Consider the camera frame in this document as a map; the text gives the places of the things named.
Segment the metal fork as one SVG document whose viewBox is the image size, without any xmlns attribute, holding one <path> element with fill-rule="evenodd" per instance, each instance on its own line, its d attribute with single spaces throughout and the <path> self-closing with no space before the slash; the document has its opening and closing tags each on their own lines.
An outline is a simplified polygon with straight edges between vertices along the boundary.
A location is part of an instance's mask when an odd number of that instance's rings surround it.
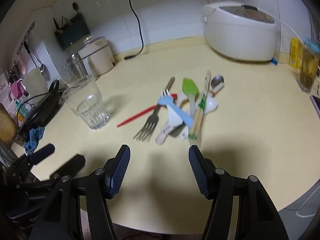
<svg viewBox="0 0 320 240">
<path fill-rule="evenodd" d="M 133 137 L 133 139 L 138 141 L 149 141 L 158 122 L 159 122 L 159 110 L 161 106 L 157 105 L 153 113 L 148 117 L 144 126 L 139 130 L 139 132 Z"/>
</svg>

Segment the clear glass tumbler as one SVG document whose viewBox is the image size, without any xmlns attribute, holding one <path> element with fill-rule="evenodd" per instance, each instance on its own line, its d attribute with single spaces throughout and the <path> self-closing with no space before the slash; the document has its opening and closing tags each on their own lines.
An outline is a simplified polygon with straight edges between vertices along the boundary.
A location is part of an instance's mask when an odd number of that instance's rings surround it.
<svg viewBox="0 0 320 240">
<path fill-rule="evenodd" d="M 91 129 L 102 128 L 110 119 L 110 114 L 103 104 L 103 96 L 91 75 L 86 75 L 70 85 L 63 92 L 62 99 Z"/>
</svg>

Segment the white plastic fork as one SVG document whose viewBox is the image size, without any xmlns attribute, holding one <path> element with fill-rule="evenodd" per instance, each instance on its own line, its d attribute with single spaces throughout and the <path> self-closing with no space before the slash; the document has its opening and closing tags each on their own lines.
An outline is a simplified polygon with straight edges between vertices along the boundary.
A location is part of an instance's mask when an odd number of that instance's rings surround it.
<svg viewBox="0 0 320 240">
<path fill-rule="evenodd" d="M 187 100 L 187 96 L 180 90 L 177 95 L 176 105 L 181 107 L 182 103 Z M 170 107 L 167 106 L 168 110 L 168 119 L 164 126 L 161 128 L 159 135 L 156 137 L 156 144 L 163 144 L 167 138 L 167 136 L 178 126 L 183 124 L 182 119 L 175 113 L 175 111 Z"/>
</svg>

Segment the green disposable chopsticks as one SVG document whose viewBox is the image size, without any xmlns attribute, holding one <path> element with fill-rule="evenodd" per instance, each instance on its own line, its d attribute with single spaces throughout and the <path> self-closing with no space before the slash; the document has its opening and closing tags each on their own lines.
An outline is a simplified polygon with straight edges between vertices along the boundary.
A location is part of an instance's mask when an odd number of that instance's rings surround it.
<svg viewBox="0 0 320 240">
<path fill-rule="evenodd" d="M 204 110 L 206 107 L 206 100 L 207 100 L 207 96 L 204 93 L 202 93 L 201 94 L 201 101 L 200 101 L 199 106 L 196 111 L 193 126 L 191 129 L 189 129 L 189 134 L 188 134 L 189 140 L 197 140 L 197 138 L 200 134 L 202 119 L 203 119 Z"/>
</svg>

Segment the light blue plastic spork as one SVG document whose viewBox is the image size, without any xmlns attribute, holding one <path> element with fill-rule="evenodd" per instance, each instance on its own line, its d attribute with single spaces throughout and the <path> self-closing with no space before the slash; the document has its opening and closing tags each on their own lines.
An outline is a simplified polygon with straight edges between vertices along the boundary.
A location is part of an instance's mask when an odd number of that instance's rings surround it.
<svg viewBox="0 0 320 240">
<path fill-rule="evenodd" d="M 170 108 L 168 113 L 168 120 L 170 126 L 177 126 L 180 125 L 182 122 L 189 127 L 193 125 L 193 119 L 183 110 L 181 110 L 180 107 L 174 104 L 174 99 L 172 96 L 161 96 L 158 99 L 158 104 L 162 106 L 166 105 Z"/>
</svg>

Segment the green silicone basting brush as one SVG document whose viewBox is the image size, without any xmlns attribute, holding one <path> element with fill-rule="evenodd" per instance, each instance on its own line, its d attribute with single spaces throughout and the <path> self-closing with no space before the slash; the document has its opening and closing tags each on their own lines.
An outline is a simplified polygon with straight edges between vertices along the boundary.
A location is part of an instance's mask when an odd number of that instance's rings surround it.
<svg viewBox="0 0 320 240">
<path fill-rule="evenodd" d="M 182 81 L 182 92 L 189 100 L 190 116 L 194 118 L 196 113 L 195 97 L 198 95 L 199 89 L 192 79 L 185 77 Z"/>
</svg>

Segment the metal spoon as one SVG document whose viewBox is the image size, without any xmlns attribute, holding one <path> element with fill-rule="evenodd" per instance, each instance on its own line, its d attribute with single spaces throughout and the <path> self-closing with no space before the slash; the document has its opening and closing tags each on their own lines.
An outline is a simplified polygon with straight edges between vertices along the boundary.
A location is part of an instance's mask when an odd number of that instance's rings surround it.
<svg viewBox="0 0 320 240">
<path fill-rule="evenodd" d="M 222 75 L 216 75 L 210 83 L 209 95 L 216 96 L 216 94 L 225 86 L 225 80 Z"/>
</svg>

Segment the white plastic spoon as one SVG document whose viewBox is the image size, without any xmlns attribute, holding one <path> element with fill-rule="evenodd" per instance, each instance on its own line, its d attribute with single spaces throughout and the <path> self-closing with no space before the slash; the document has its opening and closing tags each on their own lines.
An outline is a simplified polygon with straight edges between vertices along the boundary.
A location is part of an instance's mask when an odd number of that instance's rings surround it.
<svg viewBox="0 0 320 240">
<path fill-rule="evenodd" d="M 218 103 L 216 98 L 209 96 L 206 100 L 206 107 L 204 109 L 204 115 L 212 113 L 217 109 Z"/>
</svg>

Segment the wooden brown chopsticks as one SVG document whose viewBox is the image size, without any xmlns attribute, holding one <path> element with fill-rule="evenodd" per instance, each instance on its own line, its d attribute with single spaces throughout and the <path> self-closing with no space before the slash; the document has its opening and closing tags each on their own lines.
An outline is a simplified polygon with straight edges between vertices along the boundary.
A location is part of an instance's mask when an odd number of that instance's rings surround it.
<svg viewBox="0 0 320 240">
<path fill-rule="evenodd" d="M 170 89 L 172 88 L 172 85 L 174 84 L 175 82 L 175 77 L 171 77 L 168 84 L 166 85 L 165 89 L 163 90 L 163 95 L 166 96 L 166 95 L 169 95 L 170 93 Z"/>
</svg>

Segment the black electric griddle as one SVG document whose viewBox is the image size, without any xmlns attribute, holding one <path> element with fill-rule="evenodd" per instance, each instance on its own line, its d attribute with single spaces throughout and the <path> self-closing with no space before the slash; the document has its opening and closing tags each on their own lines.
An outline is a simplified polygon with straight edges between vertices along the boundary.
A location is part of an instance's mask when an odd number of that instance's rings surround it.
<svg viewBox="0 0 320 240">
<path fill-rule="evenodd" d="M 29 101 L 41 98 L 41 100 L 28 112 L 27 117 L 21 124 L 21 127 L 18 126 L 18 119 L 16 119 L 17 132 L 21 137 L 26 138 L 29 135 L 29 131 L 33 128 L 46 127 L 46 125 L 49 124 L 52 118 L 60 110 L 64 103 L 62 93 L 65 89 L 60 89 L 59 87 L 60 80 L 55 80 L 50 85 L 48 92 L 33 96 L 18 107 L 17 114 L 21 112 L 22 108 Z"/>
</svg>

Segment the pink hanging cloth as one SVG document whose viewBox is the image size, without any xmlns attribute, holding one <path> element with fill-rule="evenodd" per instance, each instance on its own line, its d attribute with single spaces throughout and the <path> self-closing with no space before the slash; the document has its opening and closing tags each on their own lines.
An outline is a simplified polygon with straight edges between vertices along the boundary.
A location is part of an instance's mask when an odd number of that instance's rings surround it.
<svg viewBox="0 0 320 240">
<path fill-rule="evenodd" d="M 15 99 L 19 99 L 23 96 L 23 94 L 25 93 L 25 90 L 24 90 L 23 86 L 21 85 L 21 81 L 15 81 L 11 85 L 11 93 Z"/>
</svg>

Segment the smartphone purple case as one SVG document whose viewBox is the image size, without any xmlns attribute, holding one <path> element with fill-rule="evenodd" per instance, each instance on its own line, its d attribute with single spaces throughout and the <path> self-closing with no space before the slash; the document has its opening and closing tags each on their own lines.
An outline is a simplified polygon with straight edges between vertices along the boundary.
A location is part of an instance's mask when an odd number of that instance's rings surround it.
<svg viewBox="0 0 320 240">
<path fill-rule="evenodd" d="M 311 95 L 310 100 L 317 112 L 318 117 L 320 118 L 320 98 L 315 95 Z"/>
</svg>

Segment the blue clip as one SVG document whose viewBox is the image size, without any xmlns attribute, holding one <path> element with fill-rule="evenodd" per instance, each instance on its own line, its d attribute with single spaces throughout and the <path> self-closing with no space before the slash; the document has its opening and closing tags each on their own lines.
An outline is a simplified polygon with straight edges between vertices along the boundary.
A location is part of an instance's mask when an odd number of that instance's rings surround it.
<svg viewBox="0 0 320 240">
<path fill-rule="evenodd" d="M 275 65 L 278 65 L 278 61 L 275 59 L 275 58 L 272 58 L 271 59 L 271 63 L 275 64 Z"/>
</svg>

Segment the glass of tea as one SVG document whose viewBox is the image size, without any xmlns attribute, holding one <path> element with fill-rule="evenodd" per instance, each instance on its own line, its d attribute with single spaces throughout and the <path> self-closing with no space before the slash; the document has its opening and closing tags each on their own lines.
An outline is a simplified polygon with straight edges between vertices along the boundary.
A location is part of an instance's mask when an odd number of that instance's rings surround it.
<svg viewBox="0 0 320 240">
<path fill-rule="evenodd" d="M 310 93 L 316 79 L 319 63 L 319 43 L 309 38 L 303 41 L 302 62 L 298 85 L 306 93 Z"/>
</svg>

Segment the white rice cooker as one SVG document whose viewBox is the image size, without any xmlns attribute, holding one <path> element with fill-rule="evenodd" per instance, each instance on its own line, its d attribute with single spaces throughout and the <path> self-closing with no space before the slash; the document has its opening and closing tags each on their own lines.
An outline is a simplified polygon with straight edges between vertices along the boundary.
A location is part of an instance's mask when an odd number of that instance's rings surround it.
<svg viewBox="0 0 320 240">
<path fill-rule="evenodd" d="M 218 53 L 235 60 L 271 61 L 277 48 L 277 24 L 260 9 L 226 1 L 202 7 L 204 35 Z"/>
</svg>

